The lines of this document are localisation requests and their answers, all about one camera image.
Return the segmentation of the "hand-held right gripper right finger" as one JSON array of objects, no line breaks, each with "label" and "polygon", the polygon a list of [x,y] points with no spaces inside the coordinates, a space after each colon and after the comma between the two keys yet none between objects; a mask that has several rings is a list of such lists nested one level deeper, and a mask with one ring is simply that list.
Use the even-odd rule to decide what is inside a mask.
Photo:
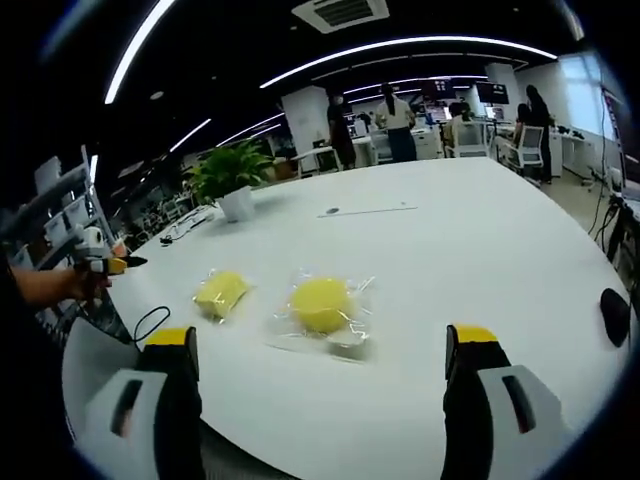
[{"label": "hand-held right gripper right finger", "polygon": [[540,479],[567,448],[559,398],[478,326],[446,330],[443,479]]}]

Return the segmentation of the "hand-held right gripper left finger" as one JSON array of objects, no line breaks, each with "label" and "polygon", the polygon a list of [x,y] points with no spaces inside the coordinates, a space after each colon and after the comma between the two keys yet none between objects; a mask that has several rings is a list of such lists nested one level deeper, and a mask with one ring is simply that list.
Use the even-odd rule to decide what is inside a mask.
[{"label": "hand-held right gripper left finger", "polygon": [[99,479],[203,479],[197,330],[153,332],[91,393],[74,448]]}]

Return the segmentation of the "person's left hand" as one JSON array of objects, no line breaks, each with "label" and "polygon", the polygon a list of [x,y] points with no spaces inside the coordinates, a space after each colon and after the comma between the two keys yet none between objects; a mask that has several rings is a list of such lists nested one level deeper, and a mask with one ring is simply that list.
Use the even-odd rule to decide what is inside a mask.
[{"label": "person's left hand", "polygon": [[111,279],[106,274],[72,269],[68,281],[68,296],[79,301],[93,302],[101,298],[111,285]]}]

